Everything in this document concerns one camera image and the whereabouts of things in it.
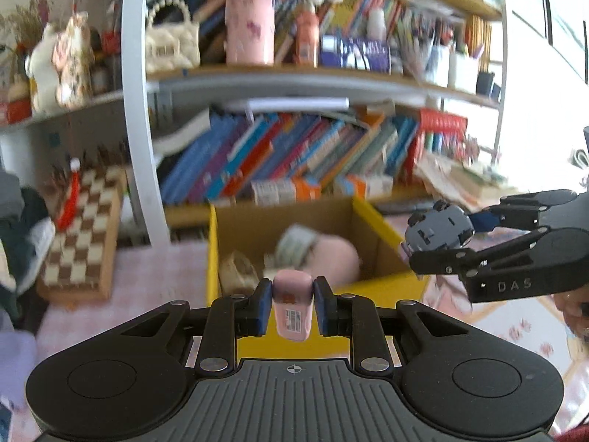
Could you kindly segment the white patterned wristwatch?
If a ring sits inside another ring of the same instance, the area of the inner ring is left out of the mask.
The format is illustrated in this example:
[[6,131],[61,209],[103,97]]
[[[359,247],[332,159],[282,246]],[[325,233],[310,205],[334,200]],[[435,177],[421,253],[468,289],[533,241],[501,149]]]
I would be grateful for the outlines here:
[[251,295],[260,278],[255,266],[241,252],[232,252],[219,266],[219,280],[223,295]]

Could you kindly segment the grey toy car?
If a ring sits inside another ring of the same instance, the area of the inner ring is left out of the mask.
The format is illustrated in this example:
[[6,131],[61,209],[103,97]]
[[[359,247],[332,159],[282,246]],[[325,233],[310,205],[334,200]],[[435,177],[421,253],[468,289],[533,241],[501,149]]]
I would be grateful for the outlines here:
[[407,225],[400,245],[406,259],[415,252],[462,248],[475,233],[466,212],[443,200],[436,201],[427,211],[415,211]]

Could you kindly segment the pink rectangular stapler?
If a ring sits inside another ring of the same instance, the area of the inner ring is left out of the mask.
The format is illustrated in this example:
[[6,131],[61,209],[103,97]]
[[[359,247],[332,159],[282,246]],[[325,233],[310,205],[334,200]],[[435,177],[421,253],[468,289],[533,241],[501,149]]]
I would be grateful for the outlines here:
[[272,280],[276,331],[294,342],[310,337],[313,323],[314,280],[295,269],[281,269]]

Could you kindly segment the clear packing tape roll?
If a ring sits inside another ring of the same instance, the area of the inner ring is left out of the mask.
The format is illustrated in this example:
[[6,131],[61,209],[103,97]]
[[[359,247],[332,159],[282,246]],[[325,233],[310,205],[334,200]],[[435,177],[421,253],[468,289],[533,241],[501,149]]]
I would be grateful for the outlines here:
[[275,264],[278,267],[302,267],[307,255],[320,234],[305,225],[290,225],[282,234],[275,248]]

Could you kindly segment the pink plush pig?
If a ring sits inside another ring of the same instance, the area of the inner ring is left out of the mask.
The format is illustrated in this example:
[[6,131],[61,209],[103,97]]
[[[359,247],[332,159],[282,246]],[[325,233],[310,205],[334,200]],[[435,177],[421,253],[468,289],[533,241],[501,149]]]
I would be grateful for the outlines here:
[[313,278],[324,277],[336,290],[359,280],[359,253],[347,239],[320,235],[308,251],[301,270]]

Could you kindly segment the yellow cardboard box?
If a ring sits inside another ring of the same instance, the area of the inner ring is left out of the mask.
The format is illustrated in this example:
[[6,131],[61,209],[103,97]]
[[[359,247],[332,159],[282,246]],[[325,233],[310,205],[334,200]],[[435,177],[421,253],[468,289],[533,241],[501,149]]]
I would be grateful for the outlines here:
[[403,258],[400,235],[357,197],[211,210],[207,300],[225,288],[220,274],[243,256],[257,276],[280,269],[324,276],[336,293],[368,297],[382,307],[420,299],[424,280]]

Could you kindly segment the red dictionary book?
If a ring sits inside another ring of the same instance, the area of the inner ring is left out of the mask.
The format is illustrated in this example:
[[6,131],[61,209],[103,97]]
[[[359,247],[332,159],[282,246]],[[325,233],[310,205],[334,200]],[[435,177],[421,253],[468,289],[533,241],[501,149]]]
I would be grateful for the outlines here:
[[415,136],[403,164],[404,179],[407,184],[411,184],[413,170],[424,151],[440,152],[444,144],[462,143],[465,140],[467,119],[429,108],[403,107],[398,112],[417,123]]

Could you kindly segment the white orange toothpaste box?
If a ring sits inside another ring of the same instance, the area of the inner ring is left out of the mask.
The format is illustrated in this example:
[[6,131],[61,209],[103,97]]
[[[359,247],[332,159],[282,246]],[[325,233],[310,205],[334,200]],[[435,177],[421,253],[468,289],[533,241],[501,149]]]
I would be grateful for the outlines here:
[[314,201],[321,196],[321,185],[308,178],[256,180],[251,183],[251,190],[257,206]]

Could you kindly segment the row of leaning books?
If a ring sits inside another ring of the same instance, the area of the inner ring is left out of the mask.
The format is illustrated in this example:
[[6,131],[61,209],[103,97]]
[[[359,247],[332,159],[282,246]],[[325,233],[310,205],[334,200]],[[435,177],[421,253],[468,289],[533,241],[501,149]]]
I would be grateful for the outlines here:
[[218,113],[206,110],[154,143],[166,206],[254,200],[251,183],[314,179],[334,194],[337,177],[401,170],[417,123],[404,116]]

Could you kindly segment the wooden chessboard box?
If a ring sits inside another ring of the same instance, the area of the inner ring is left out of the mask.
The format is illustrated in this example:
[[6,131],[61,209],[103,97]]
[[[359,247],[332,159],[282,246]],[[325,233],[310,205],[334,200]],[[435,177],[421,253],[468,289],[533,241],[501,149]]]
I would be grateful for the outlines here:
[[74,221],[64,232],[56,228],[37,277],[37,293],[51,304],[73,306],[103,301],[112,293],[126,171],[122,166],[81,168],[80,184]]

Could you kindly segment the red tassel ornament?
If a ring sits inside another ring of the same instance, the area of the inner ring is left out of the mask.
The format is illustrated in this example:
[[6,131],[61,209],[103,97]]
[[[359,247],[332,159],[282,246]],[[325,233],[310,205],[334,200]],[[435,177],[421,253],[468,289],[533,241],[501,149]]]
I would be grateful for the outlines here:
[[73,158],[70,161],[69,193],[66,194],[66,200],[64,201],[62,211],[56,222],[56,228],[59,232],[66,231],[66,229],[69,228],[71,223],[74,221],[77,211],[78,197],[81,189],[80,170],[80,160],[78,158]]

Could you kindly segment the blue printed pencil case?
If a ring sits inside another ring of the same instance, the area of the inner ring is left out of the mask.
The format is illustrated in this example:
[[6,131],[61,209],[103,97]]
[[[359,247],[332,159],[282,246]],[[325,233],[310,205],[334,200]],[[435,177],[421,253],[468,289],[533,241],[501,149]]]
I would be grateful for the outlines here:
[[320,40],[320,63],[330,68],[388,74],[390,49],[377,40],[324,35]]

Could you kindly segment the orange pink bottle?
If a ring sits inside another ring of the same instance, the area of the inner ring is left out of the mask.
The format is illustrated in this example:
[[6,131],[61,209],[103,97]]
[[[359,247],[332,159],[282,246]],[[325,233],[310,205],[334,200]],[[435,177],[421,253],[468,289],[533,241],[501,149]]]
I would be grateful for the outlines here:
[[294,60],[296,64],[317,67],[318,43],[320,43],[320,20],[314,4],[306,2],[303,10],[296,17],[296,48]]

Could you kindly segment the floral lucky cat figure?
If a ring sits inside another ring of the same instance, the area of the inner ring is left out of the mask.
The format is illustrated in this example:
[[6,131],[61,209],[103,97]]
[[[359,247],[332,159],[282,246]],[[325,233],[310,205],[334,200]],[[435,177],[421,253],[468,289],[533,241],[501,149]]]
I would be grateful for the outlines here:
[[93,97],[93,63],[87,12],[73,13],[63,31],[49,22],[25,62],[33,115],[84,107]]

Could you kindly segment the pink cylindrical tumbler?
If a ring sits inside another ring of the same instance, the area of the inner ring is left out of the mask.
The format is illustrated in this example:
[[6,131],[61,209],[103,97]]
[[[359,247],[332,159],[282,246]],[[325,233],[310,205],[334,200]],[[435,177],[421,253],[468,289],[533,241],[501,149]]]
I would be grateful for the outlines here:
[[275,0],[226,0],[228,65],[272,65]]

